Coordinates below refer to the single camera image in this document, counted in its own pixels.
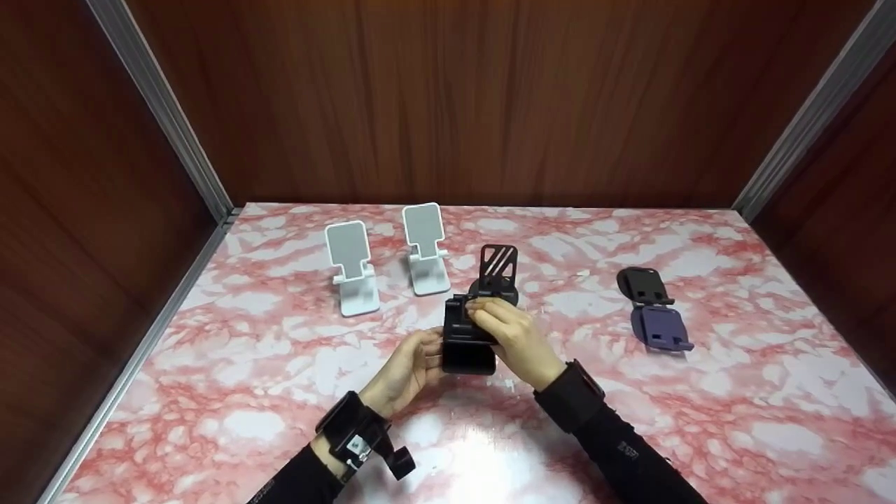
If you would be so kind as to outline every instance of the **white phone stand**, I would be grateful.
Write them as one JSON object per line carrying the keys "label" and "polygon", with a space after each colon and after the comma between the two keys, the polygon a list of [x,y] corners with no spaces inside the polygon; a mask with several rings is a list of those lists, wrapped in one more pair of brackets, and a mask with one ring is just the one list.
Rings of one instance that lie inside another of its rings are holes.
{"label": "white phone stand", "polygon": [[451,289],[443,257],[448,251],[439,249],[445,238],[442,210],[436,203],[413,204],[401,210],[404,236],[410,245],[408,266],[414,293],[418,296]]}
{"label": "white phone stand", "polygon": [[377,311],[380,292],[376,289],[376,274],[370,260],[367,227],[361,221],[330,224],[324,230],[330,264],[338,266],[340,274],[333,277],[339,285],[340,311],[343,317],[353,317]]}

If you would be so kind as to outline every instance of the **marble table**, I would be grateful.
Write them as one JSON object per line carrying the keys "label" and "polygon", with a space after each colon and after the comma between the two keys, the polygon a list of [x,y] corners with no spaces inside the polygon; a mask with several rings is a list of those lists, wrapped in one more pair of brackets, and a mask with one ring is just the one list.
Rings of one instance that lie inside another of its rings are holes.
{"label": "marble table", "polygon": [[[710,502],[896,502],[896,405],[731,211],[445,207],[454,291],[484,243],[519,247],[521,306],[561,356]],[[323,228],[366,223],[382,307],[343,318]],[[415,297],[401,208],[250,204],[59,500],[243,503],[400,338],[440,326]],[[646,352],[616,288],[660,270],[696,348]],[[417,470],[374,459],[342,502],[613,502],[502,364],[448,377],[396,420]]]}

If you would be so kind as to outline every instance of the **purple phone stand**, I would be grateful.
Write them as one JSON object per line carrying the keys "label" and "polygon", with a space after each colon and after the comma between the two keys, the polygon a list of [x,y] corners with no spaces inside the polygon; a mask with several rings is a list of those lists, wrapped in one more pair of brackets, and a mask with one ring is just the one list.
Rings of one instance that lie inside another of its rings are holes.
{"label": "purple phone stand", "polygon": [[687,329],[681,314],[672,308],[642,306],[632,310],[634,335],[650,348],[669,352],[688,352],[694,344],[687,341]]}

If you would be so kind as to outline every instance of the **wrist-mounted camera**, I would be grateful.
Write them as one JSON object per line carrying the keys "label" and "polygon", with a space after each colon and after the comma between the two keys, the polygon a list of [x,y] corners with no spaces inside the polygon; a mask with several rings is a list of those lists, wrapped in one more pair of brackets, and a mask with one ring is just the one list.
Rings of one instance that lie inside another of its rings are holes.
{"label": "wrist-mounted camera", "polygon": [[396,480],[414,470],[414,458],[407,448],[392,448],[388,420],[370,409],[355,392],[348,392],[327,414],[314,431],[330,442],[330,455],[349,467],[342,478],[346,482],[374,451],[383,458]]}

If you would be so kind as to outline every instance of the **hand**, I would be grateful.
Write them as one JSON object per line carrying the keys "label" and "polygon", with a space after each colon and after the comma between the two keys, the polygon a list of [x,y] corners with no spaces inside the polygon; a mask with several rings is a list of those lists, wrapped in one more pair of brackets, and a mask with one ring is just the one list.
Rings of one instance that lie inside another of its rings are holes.
{"label": "hand", "polygon": [[532,315],[499,298],[475,298],[467,311],[476,325],[495,337],[495,353],[516,376],[541,392],[566,369]]}
{"label": "hand", "polygon": [[358,395],[361,401],[384,418],[404,409],[426,385],[433,385],[442,372],[442,328],[416,331],[398,348]]}

